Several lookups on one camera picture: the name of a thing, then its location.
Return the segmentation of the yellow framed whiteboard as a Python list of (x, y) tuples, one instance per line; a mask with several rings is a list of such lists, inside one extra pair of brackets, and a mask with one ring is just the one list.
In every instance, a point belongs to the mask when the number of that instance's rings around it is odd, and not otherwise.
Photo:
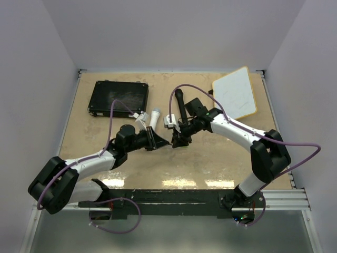
[(233, 119), (245, 118), (257, 112), (249, 69), (244, 66), (213, 81), (212, 95)]

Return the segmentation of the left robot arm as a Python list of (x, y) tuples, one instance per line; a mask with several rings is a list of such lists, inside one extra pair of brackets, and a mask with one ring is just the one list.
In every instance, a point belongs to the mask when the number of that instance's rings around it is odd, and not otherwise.
[(107, 187), (98, 180), (85, 183), (83, 179), (120, 167), (132, 151), (153, 151), (167, 145), (169, 142), (152, 127), (136, 132), (135, 127), (126, 124), (97, 153), (70, 160), (58, 156), (50, 158), (27, 191), (37, 201), (38, 209), (45, 209), (50, 214), (61, 211), (72, 202), (91, 201), (103, 207), (109, 201)]

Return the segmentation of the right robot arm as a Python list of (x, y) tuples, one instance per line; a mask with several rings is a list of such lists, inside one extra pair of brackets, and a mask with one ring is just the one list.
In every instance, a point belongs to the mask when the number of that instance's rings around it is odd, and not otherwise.
[(198, 98), (187, 104), (179, 99), (178, 103), (181, 121), (176, 120), (173, 114), (164, 118), (164, 126), (173, 130), (174, 148), (186, 147), (192, 142), (192, 135), (209, 131), (239, 144), (251, 155), (252, 173), (223, 197), (223, 205), (228, 210), (235, 206), (247, 207), (253, 201), (253, 196), (291, 163), (290, 155), (277, 131), (264, 132), (226, 118), (220, 109), (208, 110)]

